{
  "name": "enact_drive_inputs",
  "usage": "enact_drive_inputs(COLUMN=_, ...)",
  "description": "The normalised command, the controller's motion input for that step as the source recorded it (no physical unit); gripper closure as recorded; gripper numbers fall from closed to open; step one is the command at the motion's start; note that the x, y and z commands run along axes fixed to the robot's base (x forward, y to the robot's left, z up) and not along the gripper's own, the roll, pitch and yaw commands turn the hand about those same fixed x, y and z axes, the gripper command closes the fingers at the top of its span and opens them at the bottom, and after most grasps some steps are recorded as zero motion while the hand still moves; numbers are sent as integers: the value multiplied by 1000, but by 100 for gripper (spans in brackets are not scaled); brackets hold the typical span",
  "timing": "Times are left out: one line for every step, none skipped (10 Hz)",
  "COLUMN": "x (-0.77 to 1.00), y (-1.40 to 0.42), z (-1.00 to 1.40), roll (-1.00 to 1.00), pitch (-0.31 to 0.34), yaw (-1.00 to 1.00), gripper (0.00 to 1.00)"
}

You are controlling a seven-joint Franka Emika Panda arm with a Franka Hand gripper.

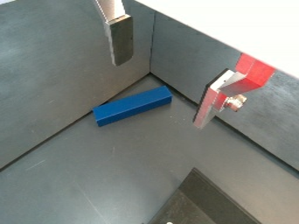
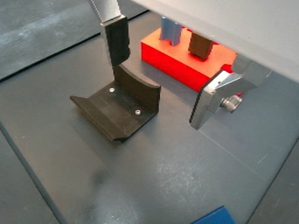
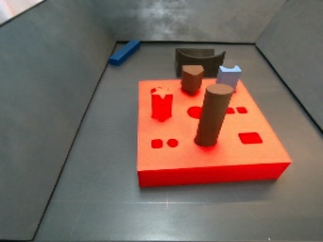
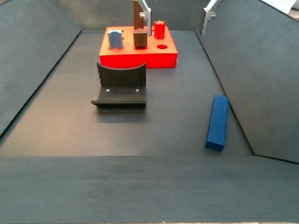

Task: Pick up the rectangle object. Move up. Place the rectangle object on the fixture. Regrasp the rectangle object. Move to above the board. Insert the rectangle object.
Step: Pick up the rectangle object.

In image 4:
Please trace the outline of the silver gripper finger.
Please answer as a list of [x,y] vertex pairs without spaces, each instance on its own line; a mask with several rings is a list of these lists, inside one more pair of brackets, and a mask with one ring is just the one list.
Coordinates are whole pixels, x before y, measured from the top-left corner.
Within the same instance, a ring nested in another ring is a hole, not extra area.
[[203,21],[202,21],[202,28],[200,34],[204,35],[207,31],[208,22],[216,17],[215,9],[220,3],[220,0],[210,0],[207,6],[203,8]]
[[152,35],[152,10],[147,5],[146,0],[138,0],[139,5],[142,7],[142,12],[139,13],[140,18],[143,18],[146,20],[146,24],[147,24],[147,35],[151,36]]

